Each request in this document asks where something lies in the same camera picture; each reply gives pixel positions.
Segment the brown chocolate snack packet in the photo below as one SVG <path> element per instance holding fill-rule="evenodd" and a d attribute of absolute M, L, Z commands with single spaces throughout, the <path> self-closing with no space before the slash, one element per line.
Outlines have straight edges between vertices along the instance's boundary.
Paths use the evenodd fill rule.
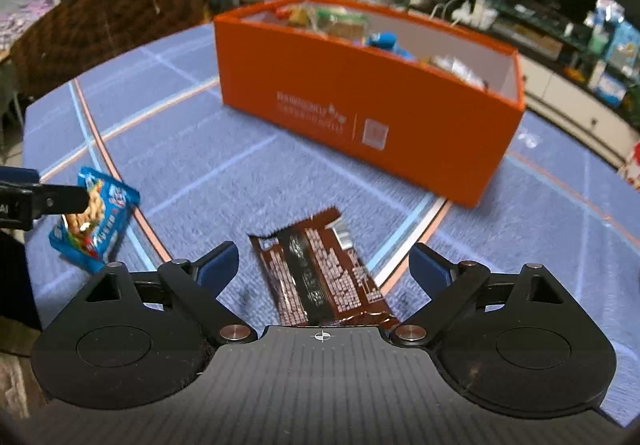
<path fill-rule="evenodd" d="M 250 236 L 280 324 L 288 327 L 399 325 L 336 208 Z"/>

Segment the blue cookie snack packet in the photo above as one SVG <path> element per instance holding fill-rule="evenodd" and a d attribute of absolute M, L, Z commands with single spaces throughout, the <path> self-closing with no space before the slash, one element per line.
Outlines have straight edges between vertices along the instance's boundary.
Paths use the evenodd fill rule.
<path fill-rule="evenodd" d="M 88 192 L 88 206 L 81 213 L 63 214 L 49 243 L 70 263 L 97 274 L 114 255 L 140 192 L 90 166 L 80 169 L 77 185 Z"/>

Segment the white tv cabinet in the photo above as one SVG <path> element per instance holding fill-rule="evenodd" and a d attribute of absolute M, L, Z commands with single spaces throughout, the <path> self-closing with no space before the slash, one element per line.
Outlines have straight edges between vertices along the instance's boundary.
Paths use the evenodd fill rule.
<path fill-rule="evenodd" d="M 620 168 L 639 134 L 613 110 L 524 55 L 520 55 L 526 106 L 562 128 L 614 168 Z"/>

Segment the brown woven chair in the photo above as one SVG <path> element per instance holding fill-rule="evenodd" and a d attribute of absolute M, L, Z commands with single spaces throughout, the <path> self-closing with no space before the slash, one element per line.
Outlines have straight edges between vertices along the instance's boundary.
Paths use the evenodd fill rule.
<path fill-rule="evenodd" d="M 40 98 L 98 64 L 203 20 L 204 0 L 62 0 L 10 50 L 18 90 Z"/>

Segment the blue plaid tablecloth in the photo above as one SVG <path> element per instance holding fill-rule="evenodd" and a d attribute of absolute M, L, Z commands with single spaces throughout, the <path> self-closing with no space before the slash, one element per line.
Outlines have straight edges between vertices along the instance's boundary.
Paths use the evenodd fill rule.
<path fill-rule="evenodd" d="M 639 196 L 536 114 L 524 116 L 480 205 L 446 205 L 224 105 L 206 26 L 135 49 L 34 102 L 23 162 L 55 184 L 74 183 L 83 166 L 115 170 L 140 191 L 150 231 L 173 257 L 233 241 L 240 269 L 221 301 L 256 328 L 278 316 L 250 235 L 329 206 L 342 212 L 399 318 L 426 300 L 404 267 L 419 239 L 495 272 L 544 264 L 614 347 L 604 409 L 623 423 L 638 415 Z"/>

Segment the orange cardboard box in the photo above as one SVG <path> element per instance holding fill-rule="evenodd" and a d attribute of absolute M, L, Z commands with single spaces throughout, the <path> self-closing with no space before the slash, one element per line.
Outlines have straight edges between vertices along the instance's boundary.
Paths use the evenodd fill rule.
<path fill-rule="evenodd" d="M 345 9 L 398 53 L 284 19 Z M 518 52 L 484 34 L 349 0 L 274 0 L 214 19 L 224 102 L 473 208 L 525 111 Z"/>

